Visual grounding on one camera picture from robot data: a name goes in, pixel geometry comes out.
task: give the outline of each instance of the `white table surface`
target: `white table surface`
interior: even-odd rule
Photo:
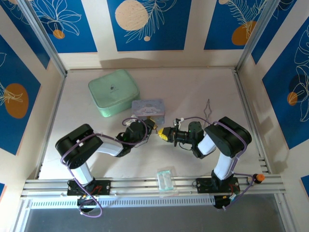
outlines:
[[[200,116],[210,99],[210,121],[228,116],[244,128],[248,124],[230,69],[168,68],[128,70],[136,80],[142,99],[162,98],[165,103],[165,124],[175,118]],[[60,163],[56,142],[75,128],[88,123],[95,131],[116,136],[125,131],[121,121],[131,116],[131,109],[104,118],[96,108],[88,89],[89,81],[111,73],[111,70],[73,71],[68,73],[56,114],[40,179],[68,179],[68,170]],[[188,122],[182,123],[187,130]],[[209,175],[216,166],[219,150],[204,159],[191,151],[174,147],[153,133],[147,144],[131,150],[122,158],[95,153],[87,161],[94,177],[155,177],[158,169],[172,168],[174,176]],[[261,173],[258,151],[252,142],[238,162],[235,172]]]

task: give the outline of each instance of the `mint green case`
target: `mint green case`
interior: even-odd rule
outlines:
[[[132,101],[140,99],[138,86],[132,76],[123,69],[92,80],[88,86],[103,117],[110,117],[131,108]]]

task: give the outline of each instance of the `vent grille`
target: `vent grille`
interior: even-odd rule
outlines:
[[[32,209],[59,209],[75,208],[77,200],[33,200]],[[101,198],[99,203],[103,207],[157,207],[157,206],[192,206],[192,205],[215,205],[214,196],[194,197],[140,197],[140,198]]]

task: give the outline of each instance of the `beige circle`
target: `beige circle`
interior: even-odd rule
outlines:
[[[223,5],[223,4],[227,4],[229,1],[230,1],[230,0],[219,0],[219,3],[220,3],[221,5]]]
[[[145,40],[146,42],[148,42],[148,41],[150,41],[150,37],[149,37],[149,36],[145,36],[145,37],[144,37],[144,40]]]
[[[115,11],[118,25],[124,30],[138,30],[148,22],[146,8],[136,0],[123,1]]]
[[[15,4],[15,5],[18,4],[17,0],[8,0],[8,1],[11,2],[11,3],[13,3],[13,4]]]

